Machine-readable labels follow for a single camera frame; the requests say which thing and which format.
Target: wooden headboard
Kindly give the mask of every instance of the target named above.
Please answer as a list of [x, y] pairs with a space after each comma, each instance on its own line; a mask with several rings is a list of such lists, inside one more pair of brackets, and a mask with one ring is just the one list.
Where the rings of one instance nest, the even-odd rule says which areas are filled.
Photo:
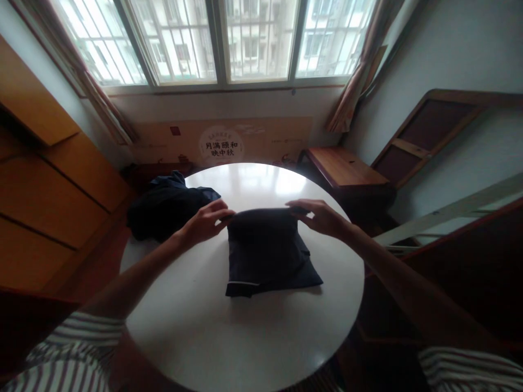
[[495, 106], [523, 108], [523, 95], [430, 90], [374, 160], [372, 168], [401, 188], [473, 119]]

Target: hand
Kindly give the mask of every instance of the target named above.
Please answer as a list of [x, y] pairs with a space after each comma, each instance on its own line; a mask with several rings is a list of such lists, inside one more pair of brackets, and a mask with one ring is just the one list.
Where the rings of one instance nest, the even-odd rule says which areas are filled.
[[228, 219], [216, 224], [218, 219], [234, 214], [234, 211], [228, 209], [225, 201], [215, 200], [200, 208], [184, 227], [174, 233], [174, 236], [181, 236], [187, 246], [193, 247], [217, 235], [230, 222]]
[[305, 214], [293, 213], [293, 215], [319, 233], [337, 238], [341, 241], [345, 240], [351, 223], [330, 208], [323, 200], [299, 199], [290, 201], [285, 205], [302, 207], [307, 211], [313, 212], [314, 216], [312, 218], [309, 218]]

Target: poster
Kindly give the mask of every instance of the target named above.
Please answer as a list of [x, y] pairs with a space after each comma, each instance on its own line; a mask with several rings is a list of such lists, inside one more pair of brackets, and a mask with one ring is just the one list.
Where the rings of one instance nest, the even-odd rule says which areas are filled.
[[199, 167], [255, 162], [293, 167], [307, 148], [312, 117], [171, 121], [133, 125], [138, 163], [193, 162]]

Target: striped shirt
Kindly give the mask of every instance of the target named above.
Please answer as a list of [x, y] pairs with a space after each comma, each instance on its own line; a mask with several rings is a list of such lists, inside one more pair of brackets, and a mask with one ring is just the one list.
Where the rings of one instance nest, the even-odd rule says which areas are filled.
[[523, 367], [506, 358], [450, 347], [430, 347], [418, 357], [433, 391], [523, 391]]
[[[74, 312], [26, 358], [26, 369], [2, 392], [106, 392], [109, 364], [124, 321]], [[419, 354], [437, 392], [523, 391], [523, 368], [492, 354], [431, 347]], [[329, 364], [286, 391], [343, 389]]]
[[109, 391], [109, 362], [124, 321], [74, 312], [26, 358], [2, 392]]

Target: circular logo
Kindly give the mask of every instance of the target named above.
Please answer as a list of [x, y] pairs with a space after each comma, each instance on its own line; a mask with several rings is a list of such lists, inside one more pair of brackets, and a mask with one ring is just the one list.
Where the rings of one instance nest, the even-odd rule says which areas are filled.
[[203, 131], [199, 147], [205, 166], [241, 162], [244, 157], [240, 136], [223, 125], [214, 125]]

